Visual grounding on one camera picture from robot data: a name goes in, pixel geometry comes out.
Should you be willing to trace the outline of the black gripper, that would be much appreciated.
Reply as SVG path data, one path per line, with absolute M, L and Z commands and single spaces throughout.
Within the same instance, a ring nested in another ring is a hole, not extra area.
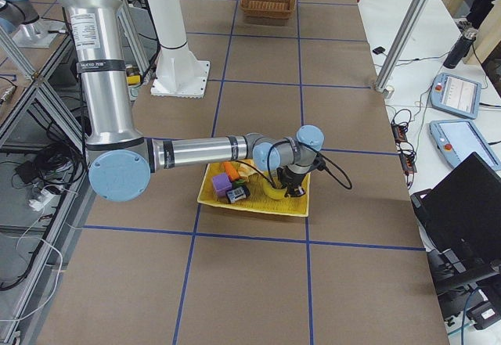
M 289 167 L 278 167 L 276 172 L 282 188 L 286 190 L 285 197 L 301 197 L 306 193 L 302 187 L 306 174 L 295 173 Z

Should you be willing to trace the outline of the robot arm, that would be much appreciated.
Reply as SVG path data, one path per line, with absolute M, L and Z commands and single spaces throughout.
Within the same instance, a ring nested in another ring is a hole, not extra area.
M 162 169 L 242 159 L 252 160 L 286 194 L 304 194 L 306 175 L 325 167 L 322 131 L 313 125 L 293 137 L 259 133 L 182 138 L 163 96 L 200 98 L 210 64 L 191 52 L 180 0 L 147 0 L 160 51 L 151 86 L 153 101 L 130 100 L 126 63 L 119 42 L 118 13 L 125 0 L 58 0 L 69 13 L 91 134 L 84 155 L 94 192 L 124 202 L 145 192 Z
M 67 32 L 61 21 L 43 20 L 31 0 L 1 0 L 1 29 L 21 48 L 47 49 Z

